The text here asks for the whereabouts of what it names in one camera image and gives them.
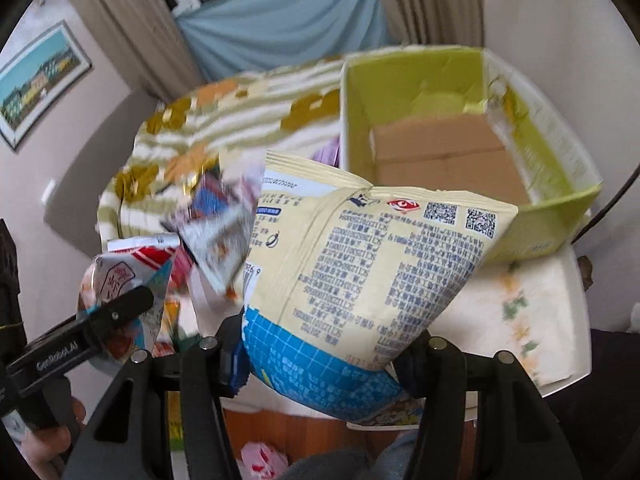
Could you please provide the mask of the left human hand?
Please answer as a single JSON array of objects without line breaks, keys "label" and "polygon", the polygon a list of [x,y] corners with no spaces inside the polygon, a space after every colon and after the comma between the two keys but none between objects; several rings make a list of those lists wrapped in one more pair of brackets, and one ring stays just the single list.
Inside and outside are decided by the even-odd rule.
[{"label": "left human hand", "polygon": [[70,430],[66,426],[27,430],[20,444],[21,454],[42,480],[58,480],[61,473],[54,466],[54,461],[66,452],[72,444]]}]

